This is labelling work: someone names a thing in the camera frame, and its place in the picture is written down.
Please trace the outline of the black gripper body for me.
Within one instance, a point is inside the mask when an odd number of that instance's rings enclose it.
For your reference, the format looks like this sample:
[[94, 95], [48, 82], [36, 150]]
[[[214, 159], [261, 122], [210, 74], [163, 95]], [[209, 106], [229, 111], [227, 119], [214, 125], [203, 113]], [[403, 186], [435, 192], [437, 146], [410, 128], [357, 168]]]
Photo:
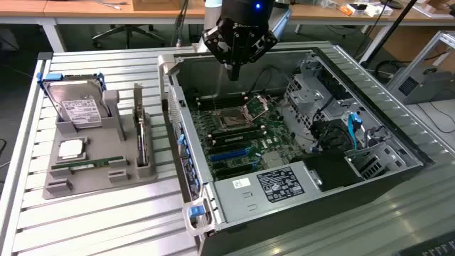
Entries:
[[223, 1], [218, 20], [221, 33], [234, 48], [235, 37], [246, 30], [270, 30], [274, 1]]

